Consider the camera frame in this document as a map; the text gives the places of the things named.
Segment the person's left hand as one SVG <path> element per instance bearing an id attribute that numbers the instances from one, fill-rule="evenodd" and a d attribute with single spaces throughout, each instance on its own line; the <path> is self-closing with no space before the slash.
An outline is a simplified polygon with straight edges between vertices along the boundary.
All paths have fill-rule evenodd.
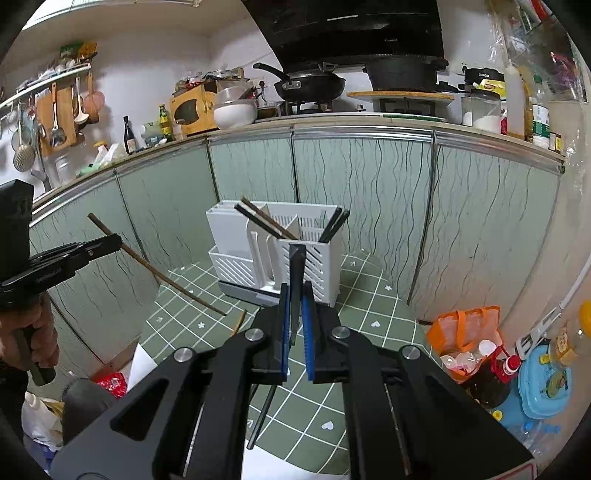
<path id="1" fill-rule="evenodd" d="M 24 311 L 1 313 L 1 360 L 10 367 L 25 371 L 27 360 L 22 359 L 15 332 L 23 334 L 31 363 L 41 368 L 57 365 L 60 355 L 58 333 L 47 292 Z"/>

